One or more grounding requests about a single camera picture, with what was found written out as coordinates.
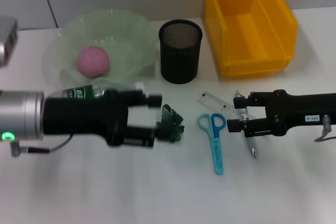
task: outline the transparent ruler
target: transparent ruler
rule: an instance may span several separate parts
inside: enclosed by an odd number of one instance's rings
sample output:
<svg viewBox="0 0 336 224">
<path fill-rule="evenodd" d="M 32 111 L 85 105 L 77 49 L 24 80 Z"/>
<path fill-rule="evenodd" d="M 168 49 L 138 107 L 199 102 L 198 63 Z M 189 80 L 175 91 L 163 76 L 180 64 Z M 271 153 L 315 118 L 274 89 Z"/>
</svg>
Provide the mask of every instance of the transparent ruler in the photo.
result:
<svg viewBox="0 0 336 224">
<path fill-rule="evenodd" d="M 246 113 L 244 110 L 236 110 L 231 104 L 215 97 L 209 92 L 203 92 L 197 99 L 198 102 L 207 106 L 210 109 L 222 114 L 228 119 L 251 120 L 254 116 Z"/>
</svg>

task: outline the white tabletop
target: white tabletop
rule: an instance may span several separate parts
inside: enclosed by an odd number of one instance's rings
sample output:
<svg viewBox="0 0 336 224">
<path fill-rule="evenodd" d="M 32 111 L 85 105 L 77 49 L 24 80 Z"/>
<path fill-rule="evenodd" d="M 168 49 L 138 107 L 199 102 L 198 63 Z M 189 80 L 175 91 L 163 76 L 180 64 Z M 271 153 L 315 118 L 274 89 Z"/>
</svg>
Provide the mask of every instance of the white tabletop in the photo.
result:
<svg viewBox="0 0 336 224">
<path fill-rule="evenodd" d="M 155 77 L 145 90 L 163 94 L 185 119 L 183 139 L 154 149 L 108 148 L 97 136 L 75 136 L 48 156 L 11 158 L 0 144 L 1 223 L 336 223 L 336 141 L 314 143 L 322 127 L 297 127 L 284 137 L 258 138 L 251 157 L 242 134 L 222 131 L 223 176 L 213 170 L 206 133 L 197 117 L 211 112 L 196 102 L 208 91 L 232 102 L 238 89 L 285 89 L 289 94 L 336 92 L 336 8 L 294 11 L 299 32 L 295 60 L 283 72 L 258 80 L 220 81 L 206 36 L 197 78 L 177 86 Z M 200 19 L 193 21 L 205 27 Z M 159 29 L 164 23 L 153 22 Z M 2 89 L 44 90 L 41 59 L 57 29 L 21 31 Z M 250 110 L 263 116 L 262 109 Z M 132 110 L 131 124 L 154 125 L 156 112 Z M 37 144 L 55 146 L 65 136 Z"/>
</svg>

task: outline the green led light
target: green led light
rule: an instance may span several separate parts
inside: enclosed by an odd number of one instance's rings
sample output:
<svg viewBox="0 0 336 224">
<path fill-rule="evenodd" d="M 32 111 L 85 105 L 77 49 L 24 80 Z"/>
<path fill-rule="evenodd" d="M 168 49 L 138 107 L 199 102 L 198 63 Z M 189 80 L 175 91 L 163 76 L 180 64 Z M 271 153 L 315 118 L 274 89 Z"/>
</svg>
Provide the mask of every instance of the green led light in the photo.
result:
<svg viewBox="0 0 336 224">
<path fill-rule="evenodd" d="M 11 132 L 4 132 L 1 138 L 2 138 L 2 141 L 4 142 L 11 142 L 15 140 L 15 135 Z"/>
</svg>

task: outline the blue scissors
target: blue scissors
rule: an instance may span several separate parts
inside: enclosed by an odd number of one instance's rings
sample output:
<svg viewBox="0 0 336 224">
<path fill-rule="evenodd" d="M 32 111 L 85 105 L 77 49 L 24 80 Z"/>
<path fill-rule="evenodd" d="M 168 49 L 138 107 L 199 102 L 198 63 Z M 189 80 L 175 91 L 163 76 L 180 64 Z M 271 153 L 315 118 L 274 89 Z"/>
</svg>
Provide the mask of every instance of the blue scissors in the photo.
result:
<svg viewBox="0 0 336 224">
<path fill-rule="evenodd" d="M 205 126 L 201 123 L 203 118 L 207 118 L 209 121 L 209 127 Z M 220 118 L 223 121 L 223 125 L 216 126 L 215 118 Z M 223 164 L 223 156 L 222 156 L 222 147 L 220 145 L 220 137 L 219 132 L 224 129 L 226 125 L 226 120 L 223 115 L 214 113 L 212 115 L 203 114 L 198 117 L 197 120 L 198 126 L 206 131 L 210 140 L 210 147 L 212 153 L 212 159 L 214 161 L 215 173 L 217 175 L 222 175 L 224 173 L 224 164 Z"/>
</svg>

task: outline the plastic bottle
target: plastic bottle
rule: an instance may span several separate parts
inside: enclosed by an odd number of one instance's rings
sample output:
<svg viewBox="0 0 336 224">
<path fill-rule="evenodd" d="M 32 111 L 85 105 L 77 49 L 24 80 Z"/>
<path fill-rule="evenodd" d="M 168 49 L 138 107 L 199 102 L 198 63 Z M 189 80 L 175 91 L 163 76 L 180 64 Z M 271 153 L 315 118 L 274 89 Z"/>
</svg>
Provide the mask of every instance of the plastic bottle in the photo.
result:
<svg viewBox="0 0 336 224">
<path fill-rule="evenodd" d="M 94 81 L 91 85 L 82 87 L 76 87 L 72 89 L 63 89 L 61 91 L 52 93 L 51 98 L 70 98 L 70 99 L 92 99 L 99 98 L 104 95 L 105 90 L 116 89 L 129 90 L 131 87 L 127 87 L 125 84 L 113 83 L 105 79 Z"/>
</svg>

